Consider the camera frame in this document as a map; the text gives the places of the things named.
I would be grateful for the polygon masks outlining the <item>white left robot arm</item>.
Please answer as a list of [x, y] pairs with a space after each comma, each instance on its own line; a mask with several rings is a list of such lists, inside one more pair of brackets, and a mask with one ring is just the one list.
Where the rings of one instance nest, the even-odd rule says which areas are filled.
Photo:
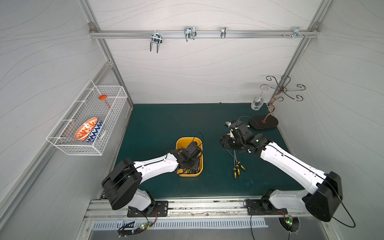
[[156, 206], [153, 197], [139, 189], [145, 181], [178, 170], [197, 171], [203, 154], [202, 143], [193, 139], [185, 148], [168, 151], [164, 156], [133, 162], [127, 158], [102, 181], [102, 188], [113, 210], [125, 206], [151, 213]]

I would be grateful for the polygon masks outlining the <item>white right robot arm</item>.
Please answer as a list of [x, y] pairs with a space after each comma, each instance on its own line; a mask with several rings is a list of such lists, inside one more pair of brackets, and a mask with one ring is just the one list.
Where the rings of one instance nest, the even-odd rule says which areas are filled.
[[274, 165], [304, 189], [302, 191], [280, 191], [270, 189], [262, 201], [272, 209], [304, 211], [320, 221], [330, 222], [342, 203], [342, 181], [335, 172], [328, 174], [291, 155], [277, 143], [262, 134], [253, 134], [242, 121], [226, 122], [229, 133], [220, 144], [227, 150], [253, 154]]

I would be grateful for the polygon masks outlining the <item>file tool black yellow handle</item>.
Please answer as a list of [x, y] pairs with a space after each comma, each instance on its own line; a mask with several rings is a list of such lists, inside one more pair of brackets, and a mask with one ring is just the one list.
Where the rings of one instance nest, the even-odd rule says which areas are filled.
[[[226, 151], [233, 157], [233, 154], [234, 152], [230, 152], [230, 150], [226, 149]], [[240, 166], [240, 169], [242, 169], [243, 171], [246, 171], [246, 168], [241, 164], [241, 162], [239, 161], [239, 166]]]
[[236, 180], [237, 177], [238, 177], [238, 171], [237, 171], [237, 162], [236, 162], [236, 151], [233, 150], [234, 154], [233, 154], [233, 159], [234, 159], [234, 168], [233, 168], [233, 171], [234, 171], [234, 179]]
[[177, 170], [178, 175], [194, 175], [199, 173], [200, 169], [198, 168], [197, 170], [191, 170], [191, 169], [180, 169]]
[[237, 155], [236, 155], [236, 162], [237, 162], [237, 171], [238, 171], [238, 176], [240, 176], [240, 166], [239, 166], [239, 161], [237, 159]]

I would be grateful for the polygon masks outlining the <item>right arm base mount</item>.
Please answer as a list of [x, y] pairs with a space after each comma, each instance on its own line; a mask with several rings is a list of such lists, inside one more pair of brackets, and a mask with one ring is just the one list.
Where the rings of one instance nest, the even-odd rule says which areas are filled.
[[260, 199], [245, 199], [243, 206], [247, 209], [250, 216], [262, 215], [282, 215], [288, 214], [287, 209], [278, 209], [270, 201], [270, 197], [275, 189], [269, 189]]

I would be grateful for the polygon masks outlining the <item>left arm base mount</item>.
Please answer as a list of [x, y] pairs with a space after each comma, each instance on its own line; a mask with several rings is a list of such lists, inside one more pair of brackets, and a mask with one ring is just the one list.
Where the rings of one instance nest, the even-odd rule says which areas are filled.
[[137, 190], [128, 203], [127, 217], [167, 217], [168, 210], [168, 201], [157, 201], [146, 191]]

